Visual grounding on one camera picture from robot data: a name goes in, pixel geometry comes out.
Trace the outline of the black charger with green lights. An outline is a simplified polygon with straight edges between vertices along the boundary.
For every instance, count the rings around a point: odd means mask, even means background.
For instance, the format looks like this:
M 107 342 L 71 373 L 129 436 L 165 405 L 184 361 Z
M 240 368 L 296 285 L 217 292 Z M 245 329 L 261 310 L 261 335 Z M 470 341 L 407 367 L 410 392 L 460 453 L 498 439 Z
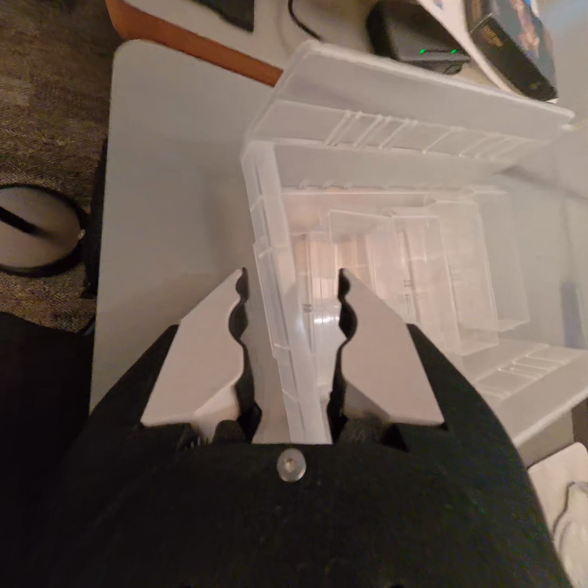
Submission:
M 445 75 L 456 75 L 470 56 L 416 1 L 378 1 L 366 18 L 373 53 Z

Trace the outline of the clear plastic drawer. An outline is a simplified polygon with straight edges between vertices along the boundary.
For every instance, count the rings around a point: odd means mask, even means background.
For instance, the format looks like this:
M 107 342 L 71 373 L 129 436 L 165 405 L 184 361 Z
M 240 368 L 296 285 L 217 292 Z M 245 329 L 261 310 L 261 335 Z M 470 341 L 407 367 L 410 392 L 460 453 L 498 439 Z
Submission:
M 445 192 L 431 209 L 446 250 L 458 324 L 498 334 L 530 319 L 510 196 L 495 187 Z
M 361 280 L 405 322 L 443 337 L 447 272 L 438 221 L 344 210 L 327 215 L 336 268 Z
M 393 215 L 390 221 L 402 276 L 399 312 L 447 355 L 496 346 L 496 306 L 479 227 L 473 237 L 455 237 L 437 216 Z

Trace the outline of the dark printed box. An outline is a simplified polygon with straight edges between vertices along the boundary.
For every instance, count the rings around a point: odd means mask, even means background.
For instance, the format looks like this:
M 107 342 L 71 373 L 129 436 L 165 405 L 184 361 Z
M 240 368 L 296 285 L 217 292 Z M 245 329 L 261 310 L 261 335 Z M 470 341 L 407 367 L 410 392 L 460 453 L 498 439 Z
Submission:
M 558 98 L 553 42 L 527 1 L 464 1 L 476 48 L 512 88 L 528 98 Z

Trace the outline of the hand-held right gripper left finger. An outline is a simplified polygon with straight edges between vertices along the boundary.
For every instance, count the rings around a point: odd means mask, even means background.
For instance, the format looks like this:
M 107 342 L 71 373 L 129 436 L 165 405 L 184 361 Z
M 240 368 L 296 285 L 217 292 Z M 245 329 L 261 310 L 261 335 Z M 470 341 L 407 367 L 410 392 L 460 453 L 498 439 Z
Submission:
M 231 421 L 253 441 L 262 410 L 242 340 L 248 298 L 248 273 L 241 268 L 180 321 L 143 410 L 143 426 L 187 424 L 209 442 L 220 423 Z

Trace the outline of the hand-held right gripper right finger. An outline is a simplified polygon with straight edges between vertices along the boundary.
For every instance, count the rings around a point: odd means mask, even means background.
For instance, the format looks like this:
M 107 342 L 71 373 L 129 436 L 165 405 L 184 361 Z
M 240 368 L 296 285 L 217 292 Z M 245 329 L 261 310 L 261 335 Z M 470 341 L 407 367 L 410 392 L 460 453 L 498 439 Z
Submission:
M 338 275 L 341 305 L 332 390 L 326 408 L 333 442 L 351 420 L 396 424 L 445 424 L 408 325 L 347 269 Z

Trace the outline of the clear plastic storage bin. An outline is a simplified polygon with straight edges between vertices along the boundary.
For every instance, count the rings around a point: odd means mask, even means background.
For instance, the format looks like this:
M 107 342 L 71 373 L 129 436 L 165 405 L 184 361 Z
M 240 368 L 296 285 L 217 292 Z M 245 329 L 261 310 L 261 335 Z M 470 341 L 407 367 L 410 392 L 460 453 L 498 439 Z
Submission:
M 429 215 L 445 192 L 511 198 L 529 321 L 447 355 L 517 446 L 587 397 L 587 188 L 563 178 L 586 137 L 561 107 L 308 42 L 246 134 L 254 255 L 292 439 L 324 442 L 339 330 L 327 215 Z

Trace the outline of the white rounded object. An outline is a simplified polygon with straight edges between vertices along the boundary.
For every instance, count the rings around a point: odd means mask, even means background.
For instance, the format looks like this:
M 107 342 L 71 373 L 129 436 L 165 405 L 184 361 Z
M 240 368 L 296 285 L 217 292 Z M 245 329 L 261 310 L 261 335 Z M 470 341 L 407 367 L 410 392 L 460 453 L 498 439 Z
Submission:
M 556 552 L 570 583 L 587 586 L 587 449 L 560 450 L 529 471 Z

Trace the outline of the round black-rimmed disc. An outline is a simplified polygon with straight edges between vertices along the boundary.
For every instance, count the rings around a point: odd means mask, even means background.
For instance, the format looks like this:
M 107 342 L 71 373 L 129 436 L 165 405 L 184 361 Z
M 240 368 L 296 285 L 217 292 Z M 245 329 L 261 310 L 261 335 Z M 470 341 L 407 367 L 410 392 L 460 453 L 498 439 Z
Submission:
M 51 277 L 82 261 L 86 212 L 70 197 L 38 185 L 1 185 L 1 273 Z

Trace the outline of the black flat device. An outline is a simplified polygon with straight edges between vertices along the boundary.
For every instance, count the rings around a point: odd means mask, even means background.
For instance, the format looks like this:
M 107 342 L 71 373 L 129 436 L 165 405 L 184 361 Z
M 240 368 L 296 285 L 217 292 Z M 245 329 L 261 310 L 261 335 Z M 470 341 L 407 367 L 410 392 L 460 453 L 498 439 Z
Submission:
M 194 1 L 214 11 L 225 22 L 245 32 L 254 32 L 254 1 Z

